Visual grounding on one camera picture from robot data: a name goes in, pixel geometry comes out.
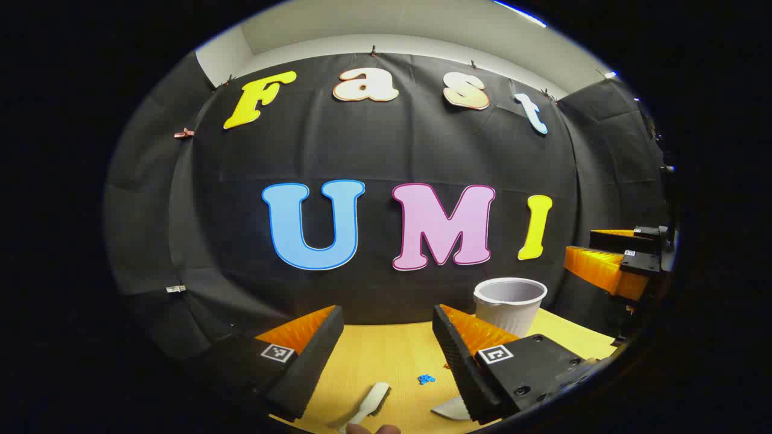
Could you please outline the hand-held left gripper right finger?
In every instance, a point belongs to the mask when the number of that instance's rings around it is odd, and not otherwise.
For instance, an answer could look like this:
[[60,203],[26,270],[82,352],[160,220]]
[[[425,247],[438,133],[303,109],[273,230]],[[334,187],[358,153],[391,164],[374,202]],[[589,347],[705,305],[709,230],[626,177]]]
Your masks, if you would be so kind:
[[485,425],[543,406],[599,364],[538,333],[518,338],[437,304],[432,329],[471,420]]

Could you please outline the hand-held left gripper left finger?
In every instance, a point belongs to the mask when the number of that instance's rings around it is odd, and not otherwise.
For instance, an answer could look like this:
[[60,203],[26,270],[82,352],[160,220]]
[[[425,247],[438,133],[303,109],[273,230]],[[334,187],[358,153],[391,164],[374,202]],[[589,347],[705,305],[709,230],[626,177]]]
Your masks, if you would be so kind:
[[218,397],[254,417],[303,417],[344,330],[344,310],[331,305],[272,330],[237,333],[184,363]]

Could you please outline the grey plastic dustpan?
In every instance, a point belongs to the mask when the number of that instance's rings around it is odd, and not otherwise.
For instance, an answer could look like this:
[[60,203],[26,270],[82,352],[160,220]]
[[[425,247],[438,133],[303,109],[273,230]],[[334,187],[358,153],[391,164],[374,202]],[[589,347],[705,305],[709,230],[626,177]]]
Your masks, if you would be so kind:
[[431,412],[440,417],[458,422],[471,420],[469,411],[466,409],[466,404],[460,395],[439,406],[433,407]]

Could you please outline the white ribbed garbage bin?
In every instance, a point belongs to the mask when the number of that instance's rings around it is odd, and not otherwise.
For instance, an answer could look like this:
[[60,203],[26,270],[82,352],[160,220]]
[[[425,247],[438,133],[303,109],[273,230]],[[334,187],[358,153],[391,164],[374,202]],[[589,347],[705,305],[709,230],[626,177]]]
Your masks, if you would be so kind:
[[524,337],[546,294],[548,288],[543,283],[529,278],[491,278],[474,288],[475,316],[516,337]]

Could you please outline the small white broom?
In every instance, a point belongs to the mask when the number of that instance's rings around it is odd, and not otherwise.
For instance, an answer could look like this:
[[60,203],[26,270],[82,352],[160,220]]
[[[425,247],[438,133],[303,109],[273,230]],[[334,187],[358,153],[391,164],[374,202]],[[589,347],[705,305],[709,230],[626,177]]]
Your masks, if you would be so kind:
[[376,417],[391,394],[392,387],[387,382],[376,382],[365,393],[364,397],[356,402],[356,405],[347,410],[340,417],[327,424],[335,429],[337,434],[345,434],[345,426],[350,423],[363,425],[368,417]]

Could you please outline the wooden desktop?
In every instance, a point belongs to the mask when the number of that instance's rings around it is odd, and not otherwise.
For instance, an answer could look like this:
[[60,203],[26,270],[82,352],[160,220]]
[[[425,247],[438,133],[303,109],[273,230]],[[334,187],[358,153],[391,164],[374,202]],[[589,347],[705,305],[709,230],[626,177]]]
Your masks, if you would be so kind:
[[[436,382],[420,385],[428,374]],[[344,325],[303,417],[282,426],[289,434],[337,434],[327,426],[376,382],[391,385],[391,394],[376,417],[363,422],[375,430],[394,425],[402,434],[466,434],[479,423],[454,421],[431,412],[460,395],[446,368],[431,322],[395,325]]]

